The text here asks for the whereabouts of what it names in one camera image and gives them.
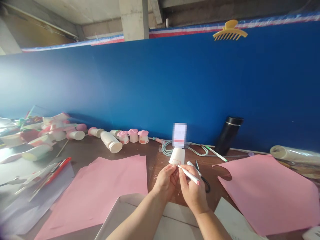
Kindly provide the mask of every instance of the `blue wall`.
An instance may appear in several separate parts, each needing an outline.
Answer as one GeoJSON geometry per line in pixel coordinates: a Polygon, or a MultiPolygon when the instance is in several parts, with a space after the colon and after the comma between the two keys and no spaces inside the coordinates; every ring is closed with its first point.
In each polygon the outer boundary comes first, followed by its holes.
{"type": "Polygon", "coordinates": [[[320,151],[320,22],[246,29],[216,41],[194,34],[0,58],[0,116],[32,105],[90,125],[138,128],[214,144],[227,115],[245,118],[233,147],[320,151]]]}

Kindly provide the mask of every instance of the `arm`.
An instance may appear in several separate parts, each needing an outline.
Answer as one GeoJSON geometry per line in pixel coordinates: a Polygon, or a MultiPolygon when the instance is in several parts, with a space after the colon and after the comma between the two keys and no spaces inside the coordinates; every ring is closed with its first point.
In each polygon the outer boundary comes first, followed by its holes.
{"type": "Polygon", "coordinates": [[[176,168],[176,165],[169,164],[160,171],[152,191],[107,240],[153,239],[179,178],[176,168]]]}
{"type": "Polygon", "coordinates": [[[187,181],[186,175],[179,168],[180,184],[183,197],[194,214],[204,240],[232,240],[213,211],[208,207],[203,180],[198,171],[189,165],[182,165],[190,173],[200,179],[200,186],[193,181],[187,181]]]}

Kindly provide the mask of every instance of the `hand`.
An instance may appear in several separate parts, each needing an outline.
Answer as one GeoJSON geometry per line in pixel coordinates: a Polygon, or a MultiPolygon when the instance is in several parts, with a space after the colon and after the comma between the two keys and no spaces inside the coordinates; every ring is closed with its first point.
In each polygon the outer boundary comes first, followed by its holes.
{"type": "Polygon", "coordinates": [[[208,207],[206,198],[206,187],[199,176],[198,171],[193,166],[189,165],[181,165],[181,167],[188,170],[200,180],[200,186],[191,180],[187,180],[186,175],[182,169],[179,168],[180,185],[184,200],[191,209],[193,215],[196,216],[208,212],[210,208],[208,207]]]}
{"type": "Polygon", "coordinates": [[[152,191],[160,194],[168,202],[172,198],[178,179],[177,165],[169,164],[159,172],[152,191]]]}

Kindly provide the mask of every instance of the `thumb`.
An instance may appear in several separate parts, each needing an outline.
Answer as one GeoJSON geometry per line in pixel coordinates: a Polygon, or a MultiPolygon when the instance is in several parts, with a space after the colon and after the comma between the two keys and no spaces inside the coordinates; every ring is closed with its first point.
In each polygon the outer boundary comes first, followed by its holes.
{"type": "Polygon", "coordinates": [[[181,168],[179,168],[179,178],[180,178],[181,189],[188,188],[186,175],[184,174],[181,168]]]}

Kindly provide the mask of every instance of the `paper scrap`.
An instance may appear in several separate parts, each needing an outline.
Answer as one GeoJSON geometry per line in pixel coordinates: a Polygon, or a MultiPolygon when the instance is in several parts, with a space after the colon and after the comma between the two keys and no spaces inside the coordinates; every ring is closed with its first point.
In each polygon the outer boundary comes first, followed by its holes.
{"type": "Polygon", "coordinates": [[[255,155],[219,166],[232,176],[231,181],[219,181],[260,236],[320,223],[317,187],[273,157],[255,155]]]}
{"type": "Polygon", "coordinates": [[[219,218],[233,240],[267,240],[256,234],[245,217],[221,197],[214,214],[219,218]]]}
{"type": "Polygon", "coordinates": [[[97,158],[80,169],[35,240],[46,240],[104,223],[119,196],[146,195],[146,157],[97,158]]]}
{"type": "Polygon", "coordinates": [[[59,175],[29,202],[37,185],[23,191],[2,213],[4,234],[26,234],[40,220],[55,200],[69,186],[74,177],[71,163],[68,163],[59,175]]]}

